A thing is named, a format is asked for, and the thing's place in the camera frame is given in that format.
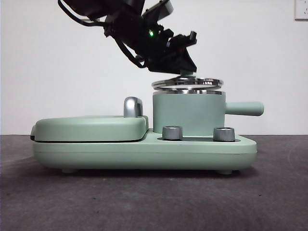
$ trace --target chrome handle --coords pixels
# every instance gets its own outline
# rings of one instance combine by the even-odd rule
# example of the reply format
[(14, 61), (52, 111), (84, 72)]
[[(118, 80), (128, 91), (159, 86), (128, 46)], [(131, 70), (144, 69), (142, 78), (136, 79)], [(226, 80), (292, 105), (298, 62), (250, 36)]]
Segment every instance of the chrome handle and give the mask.
[(143, 115), (142, 100), (137, 97), (127, 97), (124, 100), (124, 118)]

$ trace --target metal handle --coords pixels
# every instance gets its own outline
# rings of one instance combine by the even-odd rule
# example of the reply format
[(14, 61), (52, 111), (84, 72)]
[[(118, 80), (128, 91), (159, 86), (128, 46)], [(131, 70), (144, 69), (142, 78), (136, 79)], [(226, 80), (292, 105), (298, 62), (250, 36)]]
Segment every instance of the metal handle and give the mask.
[(235, 102), (226, 103), (226, 114), (260, 116), (264, 112), (264, 105), (261, 102)]
[(124, 100), (124, 118), (143, 115), (142, 100), (137, 97), (127, 97)]

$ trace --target dark gray tabletop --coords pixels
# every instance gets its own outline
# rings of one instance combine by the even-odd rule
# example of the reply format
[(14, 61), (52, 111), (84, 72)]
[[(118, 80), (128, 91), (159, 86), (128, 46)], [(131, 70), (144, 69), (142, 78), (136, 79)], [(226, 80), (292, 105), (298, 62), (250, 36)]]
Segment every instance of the dark gray tabletop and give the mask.
[(29, 136), (1, 136), (1, 230), (308, 230), (308, 136), (246, 136), (253, 165), (212, 171), (82, 170), (32, 157)]

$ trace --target pot handle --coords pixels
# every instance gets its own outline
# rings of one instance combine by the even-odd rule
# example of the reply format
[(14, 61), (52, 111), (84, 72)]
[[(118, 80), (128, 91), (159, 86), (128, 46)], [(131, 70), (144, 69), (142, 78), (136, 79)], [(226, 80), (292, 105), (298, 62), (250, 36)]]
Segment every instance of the pot handle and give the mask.
[(264, 105), (261, 102), (233, 102), (226, 103), (226, 114), (260, 116), (264, 112)]

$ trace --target metal lid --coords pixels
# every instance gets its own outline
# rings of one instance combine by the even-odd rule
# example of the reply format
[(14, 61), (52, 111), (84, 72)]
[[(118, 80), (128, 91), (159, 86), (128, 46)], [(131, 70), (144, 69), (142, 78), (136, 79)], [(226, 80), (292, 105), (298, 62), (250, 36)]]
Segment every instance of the metal lid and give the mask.
[(179, 76), (152, 83), (154, 90), (215, 90), (220, 89), (223, 81), (213, 78), (197, 78), (194, 76)]

